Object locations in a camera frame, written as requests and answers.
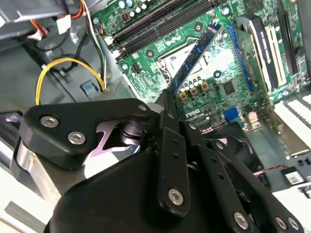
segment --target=metal screw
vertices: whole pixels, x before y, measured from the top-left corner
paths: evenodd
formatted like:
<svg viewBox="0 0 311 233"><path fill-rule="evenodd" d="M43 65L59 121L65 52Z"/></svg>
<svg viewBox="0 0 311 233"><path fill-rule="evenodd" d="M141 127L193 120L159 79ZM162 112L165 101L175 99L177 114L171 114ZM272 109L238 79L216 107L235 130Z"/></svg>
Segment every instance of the metal screw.
<svg viewBox="0 0 311 233"><path fill-rule="evenodd" d="M193 130L196 130L196 126L192 123L189 124L190 128L192 128Z"/></svg>
<svg viewBox="0 0 311 233"><path fill-rule="evenodd" d="M45 127L54 128L58 126L59 121L53 116L44 116L40 119L40 122Z"/></svg>
<svg viewBox="0 0 311 233"><path fill-rule="evenodd" d="M167 115L168 115L170 118L174 119L174 116L173 116L172 114L167 113Z"/></svg>
<svg viewBox="0 0 311 233"><path fill-rule="evenodd" d="M299 230L299 225L296 223L295 220L293 220L291 217L289 217L288 221L290 222L292 227L294 227L296 230Z"/></svg>
<svg viewBox="0 0 311 233"><path fill-rule="evenodd" d="M99 23L99 19L98 19L98 18L96 18L96 17L95 17L95 18L93 18L93 23L94 23L94 24L98 24L98 23Z"/></svg>
<svg viewBox="0 0 311 233"><path fill-rule="evenodd" d="M223 149L223 148L224 148L223 144L221 144L220 142L216 142L216 145L217 145L220 149Z"/></svg>
<svg viewBox="0 0 311 233"><path fill-rule="evenodd" d="M278 225L279 225L282 229L284 229L284 230L287 229L287 226L286 226L285 222L284 222L281 218L276 217L276 222L278 223Z"/></svg>
<svg viewBox="0 0 311 233"><path fill-rule="evenodd" d="M138 108L140 108L140 109L143 110L143 111L146 111L146 110L147 110L146 107L145 107L144 105L138 105Z"/></svg>
<svg viewBox="0 0 311 233"><path fill-rule="evenodd" d="M175 188L169 190L169 198L175 205L182 205L184 203L183 195Z"/></svg>
<svg viewBox="0 0 311 233"><path fill-rule="evenodd" d="M246 218L239 212L235 212L233 214L234 220L236 221L236 223L244 230L246 230L248 228L248 222L246 220Z"/></svg>
<svg viewBox="0 0 311 233"><path fill-rule="evenodd" d="M82 145L86 141L86 137L80 132L71 132L68 134L68 140L72 144Z"/></svg>

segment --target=black wire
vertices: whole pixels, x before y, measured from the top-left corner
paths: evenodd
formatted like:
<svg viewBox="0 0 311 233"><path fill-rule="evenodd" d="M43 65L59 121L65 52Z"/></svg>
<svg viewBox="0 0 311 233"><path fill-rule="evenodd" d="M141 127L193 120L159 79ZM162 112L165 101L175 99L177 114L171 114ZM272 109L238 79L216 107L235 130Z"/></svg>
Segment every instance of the black wire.
<svg viewBox="0 0 311 233"><path fill-rule="evenodd" d="M62 57L72 57L72 58L75 58L75 59L78 59L80 61L83 61L84 63L86 63L88 66L90 66L84 59L82 59L80 57L80 53L81 53L81 49L84 45L84 43L86 42L86 39L87 39L87 33L84 34L84 36L82 37L82 40L77 48L77 51L76 51L76 54L73 55L73 54L66 54L66 55L62 55L60 58ZM63 68L62 71L65 72L65 73L68 73L70 72L72 69L74 69L75 67L77 67L78 64L76 62L72 62L71 65L66 69L66 68Z"/></svg>
<svg viewBox="0 0 311 233"><path fill-rule="evenodd" d="M66 31L66 34L65 34L63 40L62 40L58 45L56 45L56 46L54 46L54 47L52 47L52 48L50 48L50 49L43 49L43 48L38 47L37 45L34 45L34 48L35 48L36 50L40 51L40 52L48 52L48 51L51 51L51 50L55 50L55 49L61 47L61 46L64 44L64 42L65 42L65 41L68 39L68 37L69 37L69 33L70 33L70 29L68 29L68 30Z"/></svg>
<svg viewBox="0 0 311 233"><path fill-rule="evenodd" d="M66 15L70 15L69 8L68 8L68 5L66 3L66 0L61 0L61 2L62 2L62 5L64 7Z"/></svg>
<svg viewBox="0 0 311 233"><path fill-rule="evenodd" d="M95 42L95 39L92 37L92 32L91 32L91 27L92 25L89 24L89 20L86 19L86 27L87 27L87 33L90 35L90 38L91 38L91 41L96 49L96 52L98 53L99 55L99 59L100 59L100 62L101 62L101 78L104 80L104 59L102 57L102 53L100 51L101 48L99 48Z"/></svg>
<svg viewBox="0 0 311 233"><path fill-rule="evenodd" d="M66 3L66 0L61 0L61 2L62 2L62 5L64 7L66 15L70 15L69 8L68 8L68 5ZM54 47L52 47L50 49L43 49L43 48L38 47L37 45L34 45L34 48L36 50L40 51L40 52L48 52L48 51L51 51L51 50L55 50L55 49L61 47L64 44L64 42L69 37L69 33L70 33L70 29L67 29L66 34L65 34L64 38L62 39L62 41L58 45L56 45L56 46L54 46Z"/></svg>

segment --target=pcie slot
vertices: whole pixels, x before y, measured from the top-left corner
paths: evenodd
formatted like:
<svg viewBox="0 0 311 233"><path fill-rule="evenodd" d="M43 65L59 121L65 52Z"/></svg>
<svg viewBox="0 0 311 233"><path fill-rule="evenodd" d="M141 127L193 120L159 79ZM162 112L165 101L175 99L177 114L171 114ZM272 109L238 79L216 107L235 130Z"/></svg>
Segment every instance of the pcie slot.
<svg viewBox="0 0 311 233"><path fill-rule="evenodd" d="M171 14L175 10L182 7L184 4L192 2L193 0L169 0L158 8L154 9L148 15L144 16L143 18L139 19L138 21L134 22L130 26L118 31L114 34L114 45L122 43L123 41L133 37L134 35L138 34L142 30L150 27L155 22L159 21L163 17Z"/></svg>
<svg viewBox="0 0 311 233"><path fill-rule="evenodd" d="M273 57L274 65L276 68L277 82L279 86L282 86L286 84L286 76L285 76L280 49L278 46L275 27L273 26L266 27L266 32L268 35L272 57Z"/></svg>
<svg viewBox="0 0 311 233"><path fill-rule="evenodd" d="M239 45L238 45L237 36L236 36L236 34L234 32L234 29L233 29L233 27L231 25L226 25L226 27L228 28L229 34L231 36L232 44L233 44L233 47L234 47L234 51L235 51L236 56L237 56L237 58L239 60L241 71L242 71L243 76L245 78L248 90L250 92L253 92L254 91L254 87L253 87L253 84L252 84L252 82L250 80L249 73L247 71L246 65L245 65L245 63L243 61L243 58L241 56L241 50L240 50Z"/></svg>
<svg viewBox="0 0 311 233"><path fill-rule="evenodd" d="M126 45L123 45L121 51L122 53L131 55L139 51L140 49L146 47L147 45L158 41L163 36L173 32L177 28L181 27L182 25L188 23L189 21L197 18L198 16L204 14L205 12L213 9L218 5L219 5L218 0L203 1L201 4L196 4L184 10L183 12L180 12L180 14L165 21L161 25L157 25L151 31L147 32L141 37L136 38L135 40L129 42Z"/></svg>
<svg viewBox="0 0 311 233"><path fill-rule="evenodd" d="M278 1L277 3L277 19L279 22L281 35L283 39L288 71L291 74L296 74L298 72L298 68L297 68L296 59L295 59L290 23L289 23L288 15L284 11L284 7L281 1Z"/></svg>

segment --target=green circuit board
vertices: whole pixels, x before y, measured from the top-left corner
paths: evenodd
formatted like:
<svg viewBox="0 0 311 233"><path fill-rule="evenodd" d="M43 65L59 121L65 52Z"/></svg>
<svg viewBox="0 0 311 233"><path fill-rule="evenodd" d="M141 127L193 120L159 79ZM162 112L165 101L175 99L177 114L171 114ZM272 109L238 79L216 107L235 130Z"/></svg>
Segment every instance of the green circuit board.
<svg viewBox="0 0 311 233"><path fill-rule="evenodd" d="M236 17L252 11L252 13L262 18L265 27L277 27L276 0L257 0L257 2L257 6L250 9L250 0L227 0L226 3L219 7L200 15L156 42L120 60L120 69L135 90L134 93L146 103L155 102L162 89L166 88L169 83L170 79L167 77L167 73L169 72L171 76L174 75L187 57L187 53L195 41L200 37L202 30L211 21L222 24L223 32L218 34L205 53L204 58L201 59L199 64L201 71L192 72L191 74L192 77L196 76L196 78L202 79L204 86L199 85L195 87L196 91L194 93L190 92L190 90L184 94L182 93L181 98L187 119L198 125L204 125L206 119L213 117L214 121L221 124L224 121L222 113L226 109L237 107L240 113L243 114L242 110L246 106L255 111L268 98L273 100L273 102L278 102L291 94L303 90L308 84L304 82L307 76L307 68L303 54L296 57L299 72L295 75L290 74L283 42L279 40L279 50L284 65L286 84L277 90L268 92L263 81L252 35L236 29L235 33L240 52L255 88L254 92L249 92L226 25L235 27ZM133 3L141 4L141 1L134 0ZM294 48L299 49L303 46L303 41L297 4L295 1L283 0L283 5L289 16ZM228 9L229 14L224 16L224 11ZM111 27L112 24L115 24L115 21L120 20L122 14L123 12L121 13L118 8L118 1L113 1L106 9L95 15L99 19L99 25L106 31L106 34L103 35L104 38L112 36L120 28L126 26L120 24L115 29ZM276 35L278 38L281 38L280 31L277 31ZM139 74L134 72L134 66L140 68ZM215 77L215 71L220 71L221 77Z"/></svg>

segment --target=black pcie slot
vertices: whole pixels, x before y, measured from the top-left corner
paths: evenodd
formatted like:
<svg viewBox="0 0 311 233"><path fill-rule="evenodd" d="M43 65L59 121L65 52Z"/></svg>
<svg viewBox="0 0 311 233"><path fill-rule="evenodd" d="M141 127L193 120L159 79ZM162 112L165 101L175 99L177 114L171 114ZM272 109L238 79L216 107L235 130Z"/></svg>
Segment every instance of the black pcie slot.
<svg viewBox="0 0 311 233"><path fill-rule="evenodd" d="M281 35L283 39L288 71L291 74L296 74L298 72L298 68L291 36L290 22L287 13L284 11L284 7L281 1L279 1L277 4L277 19L279 22Z"/></svg>
<svg viewBox="0 0 311 233"><path fill-rule="evenodd" d="M115 39L114 44L116 45L116 44L122 43L128 38L131 38L132 36L136 35L142 30L150 27L154 22L157 22L158 20L169 15L170 13L179 9L184 4L187 4L191 1L194 1L194 0L169 0L163 3L161 6L154 9L148 15L139 19L135 23L126 27L125 29L122 29L118 31L117 33L115 33L113 36Z"/></svg>
<svg viewBox="0 0 311 233"><path fill-rule="evenodd" d="M128 44L124 45L121 51L125 52L125 55L131 55L146 47L147 45L156 42L163 36L171 33L172 31L204 14L205 12L217 7L218 5L218 0L206 0L203 1L201 4L196 4L186 9L185 11L180 12L180 14L176 15L174 18L171 18L164 23L156 26L150 32L143 34L141 37L136 38L134 41L131 41Z"/></svg>

